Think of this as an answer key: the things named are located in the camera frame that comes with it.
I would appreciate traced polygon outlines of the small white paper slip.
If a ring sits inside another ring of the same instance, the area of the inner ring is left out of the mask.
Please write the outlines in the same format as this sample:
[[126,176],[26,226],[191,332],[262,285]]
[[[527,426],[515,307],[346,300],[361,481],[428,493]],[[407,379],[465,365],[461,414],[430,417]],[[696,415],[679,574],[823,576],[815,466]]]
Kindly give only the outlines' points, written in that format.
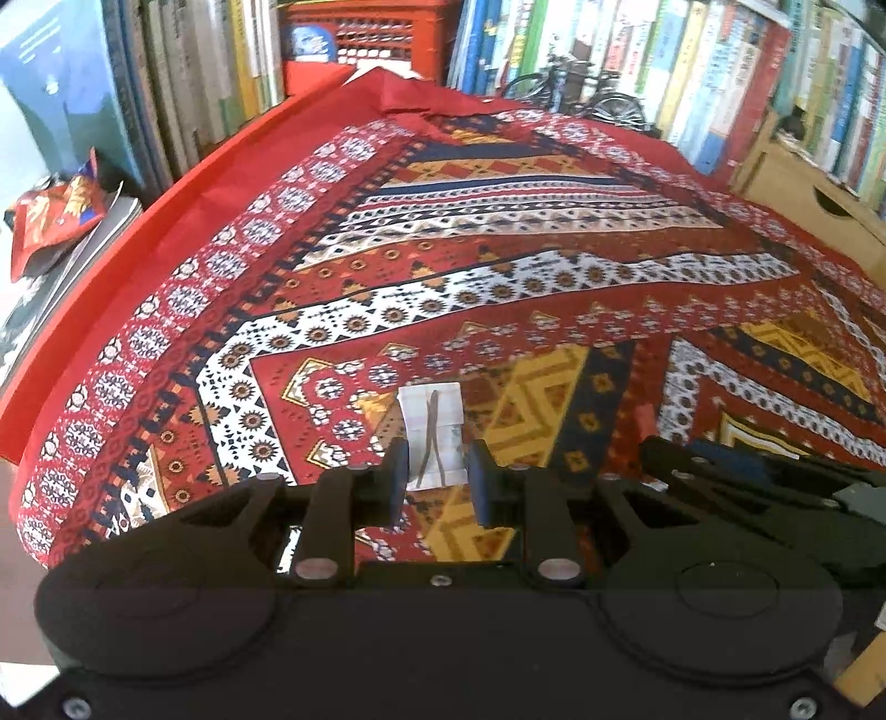
[[406,385],[398,390],[409,444],[407,491],[435,491],[467,483],[461,385]]

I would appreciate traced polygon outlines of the red patterned tablecloth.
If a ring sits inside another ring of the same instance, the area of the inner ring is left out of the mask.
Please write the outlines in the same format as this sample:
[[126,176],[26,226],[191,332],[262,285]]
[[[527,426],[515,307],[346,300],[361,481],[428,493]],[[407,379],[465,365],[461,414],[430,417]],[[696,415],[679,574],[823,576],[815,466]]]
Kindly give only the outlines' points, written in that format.
[[658,434],[884,462],[884,271],[593,121],[374,70],[228,141],[76,286],[2,400],[36,563],[260,472],[308,485],[458,383],[498,462]]

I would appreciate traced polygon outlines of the wooden drawer shelf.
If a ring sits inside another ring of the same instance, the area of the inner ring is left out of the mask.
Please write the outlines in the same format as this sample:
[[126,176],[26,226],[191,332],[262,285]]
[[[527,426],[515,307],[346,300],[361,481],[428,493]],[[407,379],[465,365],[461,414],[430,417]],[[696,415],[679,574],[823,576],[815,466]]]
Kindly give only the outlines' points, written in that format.
[[861,266],[884,285],[884,220],[821,171],[769,111],[730,191],[765,205]]

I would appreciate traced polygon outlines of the red snack bag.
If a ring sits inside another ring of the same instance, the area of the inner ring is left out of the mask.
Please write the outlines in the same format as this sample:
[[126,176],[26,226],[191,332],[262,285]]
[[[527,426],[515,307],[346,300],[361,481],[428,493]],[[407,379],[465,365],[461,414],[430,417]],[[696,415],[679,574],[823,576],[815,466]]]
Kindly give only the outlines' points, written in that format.
[[12,233],[12,282],[44,275],[60,256],[101,224],[107,214],[99,182],[99,155],[91,147],[72,174],[53,174],[3,213]]

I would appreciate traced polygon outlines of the miniature black bicycle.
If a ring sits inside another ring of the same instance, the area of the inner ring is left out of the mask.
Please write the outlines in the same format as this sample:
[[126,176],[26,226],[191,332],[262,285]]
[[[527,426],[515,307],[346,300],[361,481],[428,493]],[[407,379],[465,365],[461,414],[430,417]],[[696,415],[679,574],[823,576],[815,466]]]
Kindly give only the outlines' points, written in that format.
[[658,136],[646,119],[641,100],[620,91],[618,80],[620,75],[612,70],[593,74],[588,61],[551,55],[545,68],[517,76],[503,85],[498,96],[563,116]]

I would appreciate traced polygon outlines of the red plastic crate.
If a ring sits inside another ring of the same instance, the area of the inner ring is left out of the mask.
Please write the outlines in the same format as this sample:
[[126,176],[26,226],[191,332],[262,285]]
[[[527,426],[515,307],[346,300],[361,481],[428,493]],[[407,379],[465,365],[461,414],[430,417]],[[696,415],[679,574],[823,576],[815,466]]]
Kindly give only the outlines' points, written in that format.
[[321,25],[332,33],[336,59],[407,63],[414,74],[445,84],[447,64],[462,3],[287,2],[279,6],[281,27]]

